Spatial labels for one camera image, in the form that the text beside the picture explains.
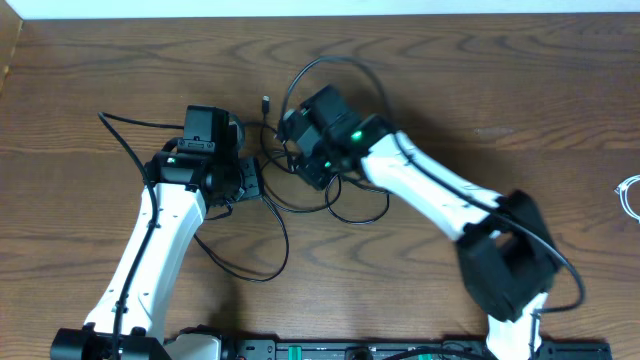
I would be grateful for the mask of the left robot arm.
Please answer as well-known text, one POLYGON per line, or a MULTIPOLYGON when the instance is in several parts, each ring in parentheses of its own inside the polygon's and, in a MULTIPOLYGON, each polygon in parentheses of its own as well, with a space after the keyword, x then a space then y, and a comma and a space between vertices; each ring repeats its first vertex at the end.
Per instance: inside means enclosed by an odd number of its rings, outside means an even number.
POLYGON ((190 105, 182 136, 139 163, 136 225, 100 301, 80 329, 58 330, 53 359, 221 359, 223 341, 200 330, 165 339, 174 285, 189 243, 212 206, 255 199, 262 186, 245 130, 224 109, 190 105))

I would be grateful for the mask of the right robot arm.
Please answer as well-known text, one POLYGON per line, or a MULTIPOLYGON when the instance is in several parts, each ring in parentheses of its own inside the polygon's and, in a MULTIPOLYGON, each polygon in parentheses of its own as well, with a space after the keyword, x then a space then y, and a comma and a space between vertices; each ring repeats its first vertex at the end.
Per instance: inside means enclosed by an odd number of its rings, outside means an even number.
POLYGON ((386 117, 363 117, 333 86, 278 124, 300 150, 296 172, 318 190, 357 172, 432 221, 454 244, 465 288, 487 314, 486 347, 496 359, 530 359, 542 344, 537 317, 560 269, 533 199, 503 196, 460 177, 417 148, 386 117))

